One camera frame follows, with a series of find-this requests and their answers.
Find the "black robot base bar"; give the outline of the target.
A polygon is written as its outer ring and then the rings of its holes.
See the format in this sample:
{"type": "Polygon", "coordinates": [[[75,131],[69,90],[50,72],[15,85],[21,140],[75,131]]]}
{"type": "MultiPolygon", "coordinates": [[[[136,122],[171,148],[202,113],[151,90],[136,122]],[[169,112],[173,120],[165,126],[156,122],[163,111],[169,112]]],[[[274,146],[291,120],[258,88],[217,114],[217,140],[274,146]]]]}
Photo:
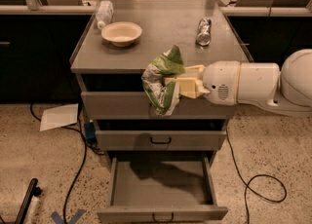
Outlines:
{"type": "Polygon", "coordinates": [[[22,204],[19,208],[18,216],[14,224],[23,224],[27,215],[31,200],[33,197],[39,197],[42,193],[42,189],[38,186],[38,179],[32,178],[29,182],[22,204]]]}

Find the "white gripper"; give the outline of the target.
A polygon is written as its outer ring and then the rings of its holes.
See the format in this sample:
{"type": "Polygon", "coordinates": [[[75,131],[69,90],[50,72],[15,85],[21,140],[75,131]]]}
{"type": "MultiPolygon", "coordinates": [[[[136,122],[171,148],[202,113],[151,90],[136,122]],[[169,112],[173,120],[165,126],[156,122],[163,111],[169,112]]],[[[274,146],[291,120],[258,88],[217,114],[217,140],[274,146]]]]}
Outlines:
{"type": "Polygon", "coordinates": [[[188,77],[167,77],[165,84],[178,83],[179,93],[189,98],[206,94],[206,99],[213,104],[232,106],[237,103],[240,68],[239,61],[217,61],[206,68],[203,64],[187,66],[188,77]]]}

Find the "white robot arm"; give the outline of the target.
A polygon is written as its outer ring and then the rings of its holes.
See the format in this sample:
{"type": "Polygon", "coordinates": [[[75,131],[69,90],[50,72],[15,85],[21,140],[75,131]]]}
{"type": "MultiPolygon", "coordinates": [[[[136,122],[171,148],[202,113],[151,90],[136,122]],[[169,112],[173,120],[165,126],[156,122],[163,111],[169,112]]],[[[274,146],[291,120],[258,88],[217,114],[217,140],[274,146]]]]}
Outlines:
{"type": "Polygon", "coordinates": [[[312,115],[311,49],[294,52],[282,65],[231,60],[189,66],[184,74],[164,82],[177,83],[181,95],[202,96],[213,104],[250,104],[281,115],[312,115]]]}

